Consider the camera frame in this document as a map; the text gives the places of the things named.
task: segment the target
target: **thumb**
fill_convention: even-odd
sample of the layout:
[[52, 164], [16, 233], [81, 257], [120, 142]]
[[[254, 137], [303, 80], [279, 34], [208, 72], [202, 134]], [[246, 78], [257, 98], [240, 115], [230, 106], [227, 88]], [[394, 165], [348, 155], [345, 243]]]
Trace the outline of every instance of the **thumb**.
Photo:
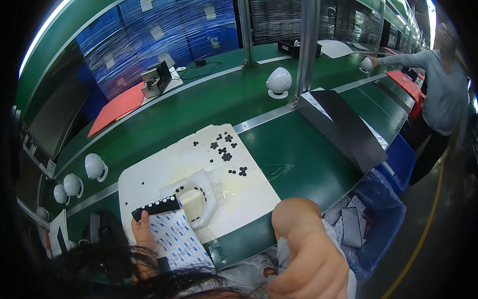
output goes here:
[[149, 214], [146, 210], [141, 212], [141, 227], [149, 226]]

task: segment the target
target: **human hand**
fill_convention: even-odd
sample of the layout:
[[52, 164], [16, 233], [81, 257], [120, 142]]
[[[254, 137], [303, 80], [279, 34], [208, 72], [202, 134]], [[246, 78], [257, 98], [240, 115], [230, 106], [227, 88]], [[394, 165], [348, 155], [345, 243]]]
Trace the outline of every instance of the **human hand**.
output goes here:
[[304, 219], [288, 234], [286, 271], [266, 288], [271, 299], [347, 299], [348, 263], [320, 218]]
[[149, 229], [149, 214], [147, 211], [141, 212], [140, 222], [136, 222], [134, 218], [131, 220], [131, 228], [133, 229], [136, 244], [137, 246], [154, 250], [157, 244]]
[[370, 60], [372, 61], [372, 69], [374, 69], [376, 66], [379, 66], [379, 60], [376, 57], [368, 55], [367, 57], [370, 58]]

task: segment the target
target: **white sleeve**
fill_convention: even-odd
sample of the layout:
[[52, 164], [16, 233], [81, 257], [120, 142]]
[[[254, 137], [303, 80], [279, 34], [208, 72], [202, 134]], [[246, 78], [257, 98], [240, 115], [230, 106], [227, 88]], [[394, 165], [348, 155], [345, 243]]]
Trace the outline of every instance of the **white sleeve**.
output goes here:
[[377, 60], [382, 66], [419, 67], [426, 70], [430, 55], [434, 55], [433, 52], [431, 50], [426, 50], [416, 54], [391, 55], [377, 58]]

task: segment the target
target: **black adhesive pad sheet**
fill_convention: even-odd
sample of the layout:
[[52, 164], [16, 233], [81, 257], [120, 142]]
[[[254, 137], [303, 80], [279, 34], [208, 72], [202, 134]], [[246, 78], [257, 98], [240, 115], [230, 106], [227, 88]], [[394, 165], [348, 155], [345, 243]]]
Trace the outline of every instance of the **black adhesive pad sheet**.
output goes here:
[[373, 133], [338, 93], [333, 90], [310, 93], [333, 122], [303, 97], [299, 97], [297, 111], [324, 134], [360, 171], [366, 173], [387, 160], [387, 153]]
[[176, 195], [172, 195], [164, 199], [152, 202], [144, 207], [137, 208], [136, 210], [131, 212], [131, 214], [133, 215], [133, 218], [136, 220], [136, 222], [138, 222], [139, 220], [141, 220], [141, 213], [143, 212], [143, 210], [146, 210], [150, 215], [155, 215], [179, 209], [179, 202], [176, 198]]

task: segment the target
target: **plastic film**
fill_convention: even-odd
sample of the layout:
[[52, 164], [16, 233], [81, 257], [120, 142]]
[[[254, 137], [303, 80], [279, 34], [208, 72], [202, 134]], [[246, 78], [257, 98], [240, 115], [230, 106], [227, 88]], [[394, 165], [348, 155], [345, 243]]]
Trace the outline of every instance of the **plastic film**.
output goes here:
[[163, 60], [169, 67], [186, 66], [239, 48], [230, 0], [125, 0], [76, 40], [108, 100]]

